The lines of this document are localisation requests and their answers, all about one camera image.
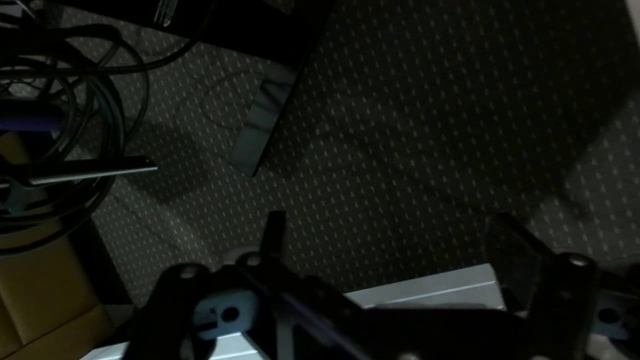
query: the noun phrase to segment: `cable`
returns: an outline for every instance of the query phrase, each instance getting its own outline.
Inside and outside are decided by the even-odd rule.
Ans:
[[[102,58],[97,60],[97,66],[103,66],[103,65],[107,65],[110,60],[114,60],[115,58],[115,55],[118,55],[118,51],[120,51],[120,46],[114,42],[103,55],[102,55]],[[75,79],[74,82],[71,82],[71,89],[77,89],[82,84],[82,79]],[[53,92],[53,95],[48,95],[48,100],[55,100],[55,99],[60,99],[64,95],[64,90],[58,90],[58,92]]]
[[[0,70],[0,79],[53,79],[53,76],[96,76],[96,75],[114,76],[114,75],[132,75],[132,72],[151,72],[151,70],[157,70],[157,69],[171,65],[171,63],[179,60],[184,55],[188,55],[198,44],[198,38],[202,36],[202,33],[208,28],[208,25],[213,17],[213,10],[216,10],[216,2],[212,2],[208,6],[208,13],[206,13],[193,38],[190,38],[175,53],[171,53],[164,58],[151,60],[151,63],[142,63],[135,66],[60,69],[60,70],[33,70],[33,72],[30,72],[30,70]]]
[[[126,53],[129,53],[132,58],[135,63],[139,63],[139,57],[135,57],[132,46],[121,44],[121,42],[118,42],[118,46],[120,48],[123,46]],[[48,60],[53,60],[53,66],[89,66],[91,65],[82,53],[77,53],[65,41],[64,42],[55,41],[53,51],[46,57],[48,57]],[[51,65],[48,65],[46,60],[33,60],[33,58],[22,58],[22,57],[16,57],[10,65],[30,69],[33,72],[51,69]],[[69,82],[60,75],[53,81],[64,90],[62,95],[67,100],[67,113],[80,114],[75,95],[74,95]],[[102,119],[102,125],[103,125],[102,127],[103,136],[100,142],[97,156],[100,159],[121,156],[126,132],[123,132],[121,103],[120,103],[115,87],[103,75],[80,76],[80,84],[86,87],[86,95],[88,95],[86,105],[83,105],[83,113],[96,108],[100,114],[97,119]],[[142,110],[135,114],[135,119],[139,119],[139,114],[144,117],[144,113],[148,108],[148,97],[144,97],[144,99],[145,100],[142,103]],[[71,151],[75,147],[77,134],[82,136],[86,125],[88,125],[88,119],[67,117],[65,129],[60,132],[60,136],[55,138],[50,153],[46,153],[46,156],[40,159],[40,164],[50,164],[50,162],[62,160],[67,154],[67,151]],[[71,186],[75,191],[71,197],[53,199],[53,201],[48,199],[48,201],[31,202],[28,207],[28,209],[50,209],[44,214],[1,214],[0,217],[1,228],[28,227],[28,230],[30,230],[30,227],[44,227],[50,222],[64,222],[65,228],[60,232],[53,232],[38,243],[30,243],[26,247],[0,249],[0,255],[28,252],[28,251],[46,247],[60,236],[69,235],[89,217],[89,213],[93,213],[100,207],[100,202],[106,199],[112,184],[114,184],[112,179],[77,182],[75,186]]]
[[[135,53],[135,48],[128,42],[123,42],[120,38],[120,42],[115,42],[135,65],[144,65],[142,57]],[[151,87],[151,81],[150,81],[150,75],[148,72],[139,72],[139,82],[142,82],[142,100],[139,100],[139,108],[135,113],[135,117],[132,119],[132,127],[128,129],[126,132],[126,138],[123,138],[123,147],[128,147],[132,142],[132,138],[137,134],[137,130],[142,129],[142,120],[148,113],[148,107],[150,107],[150,87]]]
[[[179,46],[184,46],[188,42],[184,38],[175,38],[171,44],[167,44],[164,48],[148,51],[148,46],[144,44],[144,33],[145,33],[145,28],[135,28],[135,33],[134,33],[135,38],[132,41],[132,44],[135,46],[135,51],[142,57],[148,57],[148,58],[161,58],[166,55],[175,53]]]

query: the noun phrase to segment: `floor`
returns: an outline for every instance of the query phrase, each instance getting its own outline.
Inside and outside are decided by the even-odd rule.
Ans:
[[[65,13],[65,25],[93,17]],[[181,41],[120,25],[150,58]],[[217,268],[287,211],[285,264],[344,291],[476,264],[494,214],[603,266],[640,259],[640,55],[623,2],[337,2],[253,179],[228,164],[274,65],[199,44],[151,75],[93,217],[135,305]],[[134,113],[139,84],[118,81]]]

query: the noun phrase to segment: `black cable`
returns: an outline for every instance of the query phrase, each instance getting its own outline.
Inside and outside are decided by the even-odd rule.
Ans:
[[[216,13],[216,2],[212,2],[208,6],[208,13],[206,13],[193,38],[190,38],[175,53],[171,53],[164,58],[151,60],[151,63],[142,63],[135,66],[102,66],[102,69],[91,66],[91,69],[60,69],[60,70],[35,70],[35,72],[0,70],[0,79],[53,79],[53,76],[96,76],[96,75],[110,75],[112,76],[112,75],[151,72],[151,70],[157,70],[157,69],[171,65],[171,63],[179,60],[184,55],[188,55],[198,44],[198,38],[202,36],[202,33],[208,28],[213,13]]]
[[[120,33],[112,33],[110,28],[97,28],[97,27],[83,27],[82,30],[91,30],[91,33],[82,33],[82,38],[91,38],[91,41],[103,41],[103,42],[112,42],[114,46],[118,46],[120,51],[123,51],[135,66],[144,66],[144,58],[135,53],[135,48],[132,44],[128,44]],[[150,107],[150,75],[145,70],[142,70],[139,75],[142,81],[142,100],[139,100],[139,110],[135,113],[129,130],[126,132],[126,144],[134,138],[134,134],[139,130],[142,120],[148,113]]]
[[[135,51],[129,44],[126,44],[123,41],[118,41],[118,38],[110,38],[110,41],[114,41],[112,48],[123,48],[134,63],[142,63],[142,58],[135,55]],[[142,87],[144,87],[142,107],[139,107],[137,114],[134,117],[134,125],[126,132],[126,142],[139,129],[142,119],[144,119],[148,105],[150,105],[150,79],[145,72],[139,76],[142,76]],[[10,225],[10,227],[40,225],[40,222],[55,221],[58,217],[67,217],[67,214],[80,211],[82,205],[86,201],[89,201],[89,194],[91,194],[89,191],[88,193],[74,193],[69,199],[67,199],[67,194],[60,194],[60,197],[51,197],[51,201],[40,201],[40,202],[28,205],[26,211],[40,211],[40,209],[44,209],[44,211],[48,209],[48,211],[44,214],[31,214],[31,217],[3,214],[3,225]]]
[[[114,60],[115,55],[118,55],[118,51],[120,51],[120,46],[118,46],[118,44],[112,44],[112,46],[102,55],[102,58],[97,60],[97,66],[103,66],[103,65],[107,65],[110,60]],[[77,87],[82,84],[82,79],[75,79],[75,81],[71,81],[69,84],[71,84],[71,89],[77,89]],[[64,97],[64,90],[58,90],[58,92],[53,92],[53,95],[48,95],[46,99],[48,99],[48,100],[55,100],[55,99],[60,99],[60,97]]]
[[[171,55],[175,53],[178,48],[181,48],[188,41],[184,38],[175,38],[174,44],[167,44],[164,48],[155,48],[155,51],[148,51],[148,46],[144,44],[144,34],[145,28],[135,28],[134,33],[134,41],[132,44],[135,46],[135,51],[142,55],[142,57],[148,57],[148,58],[164,58],[166,55]]]
[[[38,63],[31,58],[16,58],[14,66],[26,66],[26,69],[50,69],[50,65],[46,63]],[[75,105],[75,97],[74,90],[69,87],[69,82],[62,76],[53,79],[55,82],[60,82],[62,92],[67,100],[67,113],[65,113],[65,123],[62,132],[58,134],[55,142],[50,147],[48,153],[44,153],[38,160],[33,160],[33,164],[50,164],[51,160],[55,160],[55,151],[65,142],[65,138],[69,136],[71,129],[67,125],[74,125],[77,119],[77,105]]]
[[[51,209],[64,209],[64,205],[77,197],[80,193],[88,193],[91,186],[88,184],[60,184],[50,186],[51,194],[48,194],[44,201],[35,201],[24,207],[24,213],[48,213]]]
[[[55,58],[58,63],[69,65],[69,66],[86,66],[89,60],[82,57],[82,53],[74,51],[69,44],[58,44],[55,46],[55,55],[50,55],[51,58]],[[40,65],[38,60],[31,58],[16,58],[16,65],[22,66],[30,66],[30,69],[41,69],[48,65]],[[121,105],[120,105],[120,97],[114,89],[114,84],[106,79],[106,76],[86,76],[83,79],[86,87],[91,90],[97,108],[102,113],[103,119],[103,140],[100,147],[97,156],[102,159],[114,159],[114,156],[121,156],[123,153],[123,113],[121,113]],[[67,222],[71,221],[71,225],[67,225],[65,230],[55,232],[44,240],[26,244],[26,247],[17,247],[17,249],[1,249],[0,255],[20,255],[26,251],[33,251],[40,249],[64,235],[67,235],[69,230],[77,228],[86,217],[100,207],[100,202],[106,199],[110,186],[112,186],[112,179],[102,179],[102,180],[91,180],[91,182],[80,182],[77,188],[83,188],[80,194],[65,199],[65,207],[60,209],[60,205],[51,205],[51,211],[46,214],[28,214],[28,217],[10,217],[3,214],[0,225],[3,227],[20,227],[20,225],[31,225],[31,227],[44,227],[48,222]]]

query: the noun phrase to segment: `textured fabric surface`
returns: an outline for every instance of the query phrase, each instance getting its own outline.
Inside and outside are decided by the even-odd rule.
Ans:
[[[285,263],[342,289],[477,263],[496,213],[553,251],[629,263],[636,44],[616,0],[342,0],[255,179],[226,154],[269,65],[198,46],[154,72],[129,151],[161,170],[118,180],[93,218],[135,303],[174,263],[255,247],[271,209],[287,211]]]

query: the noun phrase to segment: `white surface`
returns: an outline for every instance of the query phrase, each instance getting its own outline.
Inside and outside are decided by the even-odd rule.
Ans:
[[[371,307],[473,307],[501,310],[504,303],[492,266],[480,264],[454,272],[393,282],[346,294],[362,308]],[[118,360],[126,344],[97,349],[82,360]],[[260,360],[258,352],[240,336],[219,336],[210,360]]]

